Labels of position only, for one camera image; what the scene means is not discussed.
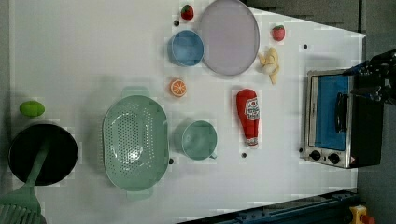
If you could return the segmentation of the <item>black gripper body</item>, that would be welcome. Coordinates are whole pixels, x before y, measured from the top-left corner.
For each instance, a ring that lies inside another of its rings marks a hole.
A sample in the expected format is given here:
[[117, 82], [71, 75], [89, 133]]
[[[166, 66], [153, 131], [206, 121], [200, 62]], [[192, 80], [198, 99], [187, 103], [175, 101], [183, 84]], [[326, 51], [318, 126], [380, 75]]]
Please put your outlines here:
[[345, 70], [343, 72], [344, 76], [357, 79], [370, 78], [379, 81], [379, 84], [354, 88], [350, 93], [381, 104], [395, 105], [395, 59], [396, 50], [392, 49]]

